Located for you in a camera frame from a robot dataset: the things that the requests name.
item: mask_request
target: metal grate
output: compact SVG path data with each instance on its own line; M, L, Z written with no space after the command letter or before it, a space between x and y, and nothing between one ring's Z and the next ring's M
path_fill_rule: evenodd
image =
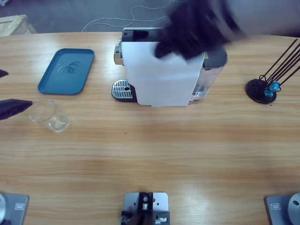
M115 98L132 99L130 86L127 80L118 80L112 86L112 95Z

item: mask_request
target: white cable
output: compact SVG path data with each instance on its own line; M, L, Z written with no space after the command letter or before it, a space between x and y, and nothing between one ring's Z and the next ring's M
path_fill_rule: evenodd
M99 19L96 19L96 20L93 20L91 22L89 22L88 24L85 25L85 27L83 28L83 30L81 32L87 32L88 31L88 28L90 28L91 26L94 26L94 25L106 25L106 26L110 26L110 27L127 27L127 26L130 26L131 24L133 24L134 22L152 22L152 21L157 21L157 20L161 20L163 18L165 18L165 16L163 17L160 17L158 19L154 19L154 20L136 20L135 19L135 16L133 15L133 12L132 10L136 7L142 7L142 8L147 8L147 9L162 9L162 8L165 8L165 6L163 7L157 7L157 8L150 8L150 7L146 7L146 6L133 6L131 9L130 9L130 13L132 15L132 19L120 19L120 18L99 18ZM124 26L114 26L114 25L111 25L111 24L108 24L108 23L104 23L104 22L100 22L100 23L94 23L96 21L99 21L99 20L121 20L121 21L131 21L131 23L129 24L126 24Z

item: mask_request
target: glass cup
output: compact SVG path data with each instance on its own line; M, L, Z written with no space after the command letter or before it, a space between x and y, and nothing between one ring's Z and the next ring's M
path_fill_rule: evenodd
M31 107L29 118L54 132L64 131L71 123L68 115L52 100L36 102Z

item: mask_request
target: wood grain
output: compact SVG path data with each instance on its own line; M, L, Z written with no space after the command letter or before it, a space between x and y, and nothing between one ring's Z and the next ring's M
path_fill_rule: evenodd
M55 52L90 48L84 91L46 96L72 119L57 134L28 111L0 121L0 189L30 195L25 225L117 225L126 192L164 191L173 225L265 225L263 198L300 190L300 76L276 102L244 92L292 42L261 37L229 46L229 63L209 95L188 107L120 103L113 62L120 33L0 38L0 100L41 100L38 83Z

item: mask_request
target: black rod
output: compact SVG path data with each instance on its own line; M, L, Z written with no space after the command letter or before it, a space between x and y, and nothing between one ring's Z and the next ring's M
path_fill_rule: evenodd
M294 54L294 52L299 48L299 46L300 46L300 44L298 44L297 46L296 46L296 48L288 55L288 57L280 64L280 66L273 72L273 74L267 79L267 82L268 81L270 81L270 80L272 80L272 78L274 77L274 76L277 76L277 74L278 74L278 71L279 72L281 72L282 71L282 69L283 69L283 67L285 67L286 65L287 65L287 63L285 63L293 54Z
M288 77L280 84L280 86L281 86L282 84L284 84L288 79L290 79L291 76L293 76L295 73L297 73L299 69L300 69L300 66L298 66L298 68L295 69L295 71L292 72L291 75L289 75L289 76L288 76Z
M275 79L273 79L272 81L278 81L280 80L284 75L286 75L286 73L288 73L298 62L300 61L300 55L298 56L298 58L296 59L296 61L293 62L292 65L290 65L288 68L286 68L284 70L284 72L282 72L279 76L277 76Z
M273 64L273 66L263 75L265 77L272 69L273 67L282 59L282 57L290 50L290 48L296 43L298 39L295 39L293 43L286 49L286 51L280 56L280 58Z
M298 56L299 56L299 53L300 53L300 49L280 68L280 70L278 70L277 72L276 72L276 74L274 74L274 75L272 75L272 76L270 76L268 79L267 79L267 81L268 82L272 82L272 81L274 81L274 78L275 77L278 77L278 75L279 74L281 74L281 72L282 71L285 71L285 69L287 68L287 67L289 67L291 64L293 64L293 62L295 62L294 61L294 59L295 58L297 58Z

